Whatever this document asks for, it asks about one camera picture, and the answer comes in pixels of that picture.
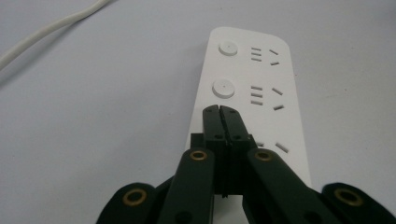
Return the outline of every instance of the white background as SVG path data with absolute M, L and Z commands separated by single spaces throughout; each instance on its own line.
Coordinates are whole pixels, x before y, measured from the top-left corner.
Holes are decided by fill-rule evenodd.
M 1 0 L 0 53 L 91 3 Z M 394 0 L 117 0 L 0 72 L 1 222 L 94 223 L 117 189 L 173 175 L 219 26 L 290 45 L 313 188 L 396 214 Z

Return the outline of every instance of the white round switch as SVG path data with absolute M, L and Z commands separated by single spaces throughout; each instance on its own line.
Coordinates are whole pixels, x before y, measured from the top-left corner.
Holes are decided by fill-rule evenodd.
M 213 83 L 213 93 L 221 99 L 228 99 L 235 93 L 235 86 L 227 79 L 219 79 Z
M 226 56 L 234 56 L 238 52 L 238 47 L 231 41 L 224 41 L 219 44 L 219 51 Z

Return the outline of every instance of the table surface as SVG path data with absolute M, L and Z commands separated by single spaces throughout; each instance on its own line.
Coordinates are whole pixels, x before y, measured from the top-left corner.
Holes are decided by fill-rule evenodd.
M 5 0 L 0 53 L 80 0 Z M 94 223 L 113 193 L 177 168 L 212 29 L 291 50 L 313 188 L 396 214 L 396 2 L 117 0 L 0 72 L 2 223 Z

